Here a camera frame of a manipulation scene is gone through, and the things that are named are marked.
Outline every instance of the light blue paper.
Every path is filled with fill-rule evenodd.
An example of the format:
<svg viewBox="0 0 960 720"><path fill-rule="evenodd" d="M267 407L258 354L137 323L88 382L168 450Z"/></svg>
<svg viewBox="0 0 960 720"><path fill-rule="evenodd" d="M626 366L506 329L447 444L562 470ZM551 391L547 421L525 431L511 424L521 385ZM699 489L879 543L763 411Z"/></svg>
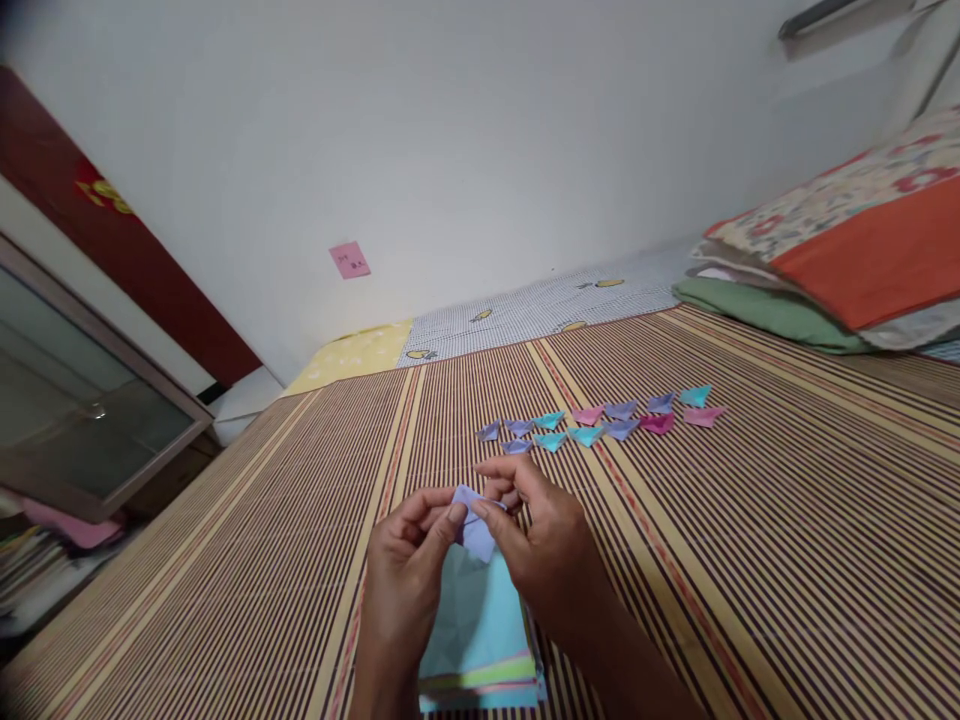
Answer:
<svg viewBox="0 0 960 720"><path fill-rule="evenodd" d="M630 433L636 430L639 424L640 420L614 420L610 423L603 423L603 430L610 437L623 442L630 437Z"/></svg>
<svg viewBox="0 0 960 720"><path fill-rule="evenodd" d="M647 401L647 412L665 414L673 412L673 398L676 393L667 393L660 397L650 398Z"/></svg>
<svg viewBox="0 0 960 720"><path fill-rule="evenodd" d="M497 440L500 437L500 421L494 420L489 425L484 425L482 428L477 430L477 438L481 442L489 442L491 440Z"/></svg>
<svg viewBox="0 0 960 720"><path fill-rule="evenodd" d="M537 427L542 427L545 430L556 430L557 425L560 424L560 421L563 419L563 412L548 413L542 417L534 418L533 422L536 423Z"/></svg>
<svg viewBox="0 0 960 720"><path fill-rule="evenodd" d="M504 420L504 426L517 437L523 437L533 430L533 420Z"/></svg>
<svg viewBox="0 0 960 720"><path fill-rule="evenodd" d="M563 445L563 441L567 439L566 433L550 433L549 435L534 435L534 440L537 441L537 445L542 448L549 450L550 452L556 452L560 449L560 446Z"/></svg>
<svg viewBox="0 0 960 720"><path fill-rule="evenodd" d="M603 428L571 428L567 430L570 436L584 447L592 447L603 435Z"/></svg>
<svg viewBox="0 0 960 720"><path fill-rule="evenodd" d="M530 652L520 596L500 551L486 565L451 545L420 677L462 674Z"/></svg>
<svg viewBox="0 0 960 720"><path fill-rule="evenodd" d="M629 402L620 403L619 405L614 405L607 403L607 415L617 420L629 420L630 416L633 415L633 411L637 409L639 401L631 400Z"/></svg>
<svg viewBox="0 0 960 720"><path fill-rule="evenodd" d="M533 447L531 440L511 440L508 443L500 443L507 455L522 455Z"/></svg>
<svg viewBox="0 0 960 720"><path fill-rule="evenodd" d="M690 407L706 407L707 395L713 389L712 385L704 385L699 388L690 388L680 393L680 402Z"/></svg>

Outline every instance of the pink sticky note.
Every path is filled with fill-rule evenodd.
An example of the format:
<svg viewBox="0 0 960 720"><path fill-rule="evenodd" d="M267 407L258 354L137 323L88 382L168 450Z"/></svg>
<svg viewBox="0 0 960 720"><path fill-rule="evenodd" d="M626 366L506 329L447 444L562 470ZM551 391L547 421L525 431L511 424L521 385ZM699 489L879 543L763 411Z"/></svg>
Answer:
<svg viewBox="0 0 960 720"><path fill-rule="evenodd" d="M370 274L370 266L367 265L360 246L355 242L330 248L330 256L337 264L340 276L344 280Z"/></svg>
<svg viewBox="0 0 960 720"><path fill-rule="evenodd" d="M683 421L689 425L713 427L714 421L726 411L726 408L687 408L683 411Z"/></svg>
<svg viewBox="0 0 960 720"><path fill-rule="evenodd" d="M673 413L667 413L666 415L644 415L640 418L640 427L657 435L666 435L673 430L673 423L675 421L676 416Z"/></svg>
<svg viewBox="0 0 960 720"><path fill-rule="evenodd" d="M596 425L597 420L603 415L603 405L595 408L584 408L583 410L571 410L573 419L581 425Z"/></svg>

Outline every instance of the striped mat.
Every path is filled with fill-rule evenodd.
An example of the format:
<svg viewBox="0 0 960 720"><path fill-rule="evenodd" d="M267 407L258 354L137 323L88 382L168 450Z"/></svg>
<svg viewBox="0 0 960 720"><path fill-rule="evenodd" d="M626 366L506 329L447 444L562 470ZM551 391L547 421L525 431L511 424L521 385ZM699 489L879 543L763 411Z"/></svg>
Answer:
<svg viewBox="0 0 960 720"><path fill-rule="evenodd" d="M14 660L15 717L343 718L370 530L479 489L475 429L705 383L712 430L536 455L665 661L714 717L960 714L960 370L681 306L278 401ZM601 717L538 639L549 700L484 716Z"/></svg>

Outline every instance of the cabinet door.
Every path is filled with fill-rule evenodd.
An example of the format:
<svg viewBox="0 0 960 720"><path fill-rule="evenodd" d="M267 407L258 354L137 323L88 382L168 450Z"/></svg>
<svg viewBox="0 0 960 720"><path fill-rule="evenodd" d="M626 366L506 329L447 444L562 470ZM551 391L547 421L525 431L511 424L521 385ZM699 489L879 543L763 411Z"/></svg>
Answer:
<svg viewBox="0 0 960 720"><path fill-rule="evenodd" d="M210 421L0 239L0 484L100 522Z"/></svg>

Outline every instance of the folded paper piece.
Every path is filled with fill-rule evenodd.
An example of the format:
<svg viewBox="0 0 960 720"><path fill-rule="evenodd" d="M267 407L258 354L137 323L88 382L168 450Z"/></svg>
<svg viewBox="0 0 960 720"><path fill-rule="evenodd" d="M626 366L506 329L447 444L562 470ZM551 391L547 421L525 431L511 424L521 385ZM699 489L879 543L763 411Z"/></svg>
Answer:
<svg viewBox="0 0 960 720"><path fill-rule="evenodd" d="M420 661L420 710L535 707L545 699L536 643L503 555L489 565L451 547Z"/></svg>
<svg viewBox="0 0 960 720"><path fill-rule="evenodd" d="M494 420L489 425L484 425L482 428L477 430L477 437L481 442L497 440L500 437L500 421Z"/></svg>
<svg viewBox="0 0 960 720"><path fill-rule="evenodd" d="M581 425L596 425L597 420L603 415L603 405L597 405L595 408L584 408L583 410L572 410L570 414Z"/></svg>
<svg viewBox="0 0 960 720"><path fill-rule="evenodd" d="M533 420L504 420L503 424L517 437L523 437L533 430Z"/></svg>
<svg viewBox="0 0 960 720"><path fill-rule="evenodd" d="M453 493L451 503L462 502L467 506L467 517L463 521L463 525L460 526L460 530L457 531L456 541L478 559L484 563L488 563L490 562L490 558L493 557L493 549L497 544L494 542L490 530L487 529L487 524L473 511L473 508L470 507L470 504L474 500L485 499L483 495L470 489L466 485L458 485L456 491ZM503 503L497 503L497 505L504 510L507 509L507 506Z"/></svg>
<svg viewBox="0 0 960 720"><path fill-rule="evenodd" d="M500 443L500 447L507 455L522 455L533 447L533 443L529 440L511 440L508 443Z"/></svg>
<svg viewBox="0 0 960 720"><path fill-rule="evenodd" d="M650 398L647 401L647 412L668 413L673 412L671 405L676 393L667 393L660 397Z"/></svg>
<svg viewBox="0 0 960 720"><path fill-rule="evenodd" d="M546 448L550 452L556 452L567 439L566 433L550 433L549 435L534 435L537 445Z"/></svg>
<svg viewBox="0 0 960 720"><path fill-rule="evenodd" d="M718 417L727 411L726 408L703 408L697 410L690 408L684 411L683 421L689 425L699 425L700 427L713 427L713 423Z"/></svg>
<svg viewBox="0 0 960 720"><path fill-rule="evenodd" d="M610 423L605 422L603 424L603 431L610 437L623 442L630 437L630 433L636 430L639 424L639 420L614 420Z"/></svg>
<svg viewBox="0 0 960 720"><path fill-rule="evenodd" d="M637 409L640 403L637 400L620 403L619 405L607 404L607 415L617 420L629 420L633 411Z"/></svg>
<svg viewBox="0 0 960 720"><path fill-rule="evenodd" d="M603 435L603 428L570 428L567 432L584 447L592 447Z"/></svg>
<svg viewBox="0 0 960 720"><path fill-rule="evenodd" d="M560 421L563 419L562 412L549 413L543 415L542 417L534 418L533 422L536 423L537 427L542 427L545 430L555 430L557 425L560 424Z"/></svg>
<svg viewBox="0 0 960 720"><path fill-rule="evenodd" d="M680 393L680 402L692 407L706 407L707 395L713 390L712 385L704 385L700 388L690 388Z"/></svg>
<svg viewBox="0 0 960 720"><path fill-rule="evenodd" d="M657 435L666 435L673 430L673 424L676 422L676 419L677 416L673 413L667 413L666 415L647 415L640 418L640 427Z"/></svg>

